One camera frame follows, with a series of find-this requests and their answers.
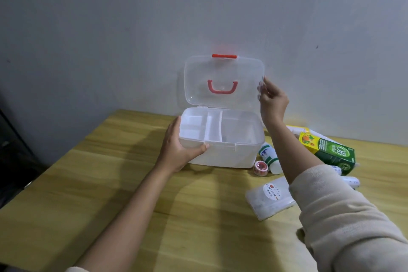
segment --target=white wall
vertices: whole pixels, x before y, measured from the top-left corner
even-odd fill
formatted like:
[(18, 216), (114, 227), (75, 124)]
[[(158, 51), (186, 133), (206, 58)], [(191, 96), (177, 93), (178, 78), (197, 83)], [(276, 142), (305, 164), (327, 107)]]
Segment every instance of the white wall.
[(117, 108), (174, 115), (196, 54), (259, 58), (287, 121), (408, 144), (407, 0), (0, 0), (0, 105), (52, 163)]

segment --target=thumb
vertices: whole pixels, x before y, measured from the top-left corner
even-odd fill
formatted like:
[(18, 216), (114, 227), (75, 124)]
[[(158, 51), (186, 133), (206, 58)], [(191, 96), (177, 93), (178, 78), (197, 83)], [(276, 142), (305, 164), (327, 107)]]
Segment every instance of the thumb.
[(201, 154), (204, 154), (205, 151), (207, 151), (207, 149), (210, 147), (209, 144), (202, 144), (199, 147), (195, 147), (195, 148), (189, 148), (187, 150), (187, 155), (190, 159), (194, 159), (197, 156), (200, 156)]

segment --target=plastic storage box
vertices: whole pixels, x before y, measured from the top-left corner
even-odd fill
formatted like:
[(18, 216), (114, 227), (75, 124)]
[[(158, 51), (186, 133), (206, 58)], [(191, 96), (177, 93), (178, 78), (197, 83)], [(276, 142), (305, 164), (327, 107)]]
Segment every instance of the plastic storage box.
[(193, 56), (184, 68), (187, 101), (180, 142), (184, 147), (210, 144), (191, 163), (217, 167), (250, 168), (265, 141), (259, 115), (257, 86), (264, 64), (237, 56)]

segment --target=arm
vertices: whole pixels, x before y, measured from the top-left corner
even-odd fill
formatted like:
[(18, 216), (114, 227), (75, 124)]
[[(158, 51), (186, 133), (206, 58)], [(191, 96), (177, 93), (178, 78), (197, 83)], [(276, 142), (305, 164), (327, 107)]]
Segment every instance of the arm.
[(322, 165), (323, 162), (305, 149), (286, 127), (283, 116), (289, 104), (288, 96), (267, 78), (264, 78), (259, 101), (263, 123), (272, 138), (273, 147), (288, 183), (291, 184), (303, 171)]
[(261, 115), (302, 211), (305, 245), (319, 271), (405, 271), (408, 241), (397, 226), (329, 166), (304, 148), (283, 123), (286, 94), (268, 79)]
[(90, 272), (127, 271), (139, 251), (156, 202), (167, 181), (187, 162), (207, 150), (206, 145), (185, 149), (179, 141), (178, 116), (168, 127), (153, 169), (137, 187), (130, 202), (78, 261)]

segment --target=right hand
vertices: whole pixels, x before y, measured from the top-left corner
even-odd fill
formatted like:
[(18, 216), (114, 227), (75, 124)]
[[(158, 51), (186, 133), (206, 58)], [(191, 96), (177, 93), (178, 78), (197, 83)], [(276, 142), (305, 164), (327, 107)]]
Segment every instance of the right hand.
[(278, 86), (263, 78), (263, 85), (260, 87), (261, 96), (261, 116), (263, 123), (267, 126), (271, 123), (283, 122), (289, 98)]

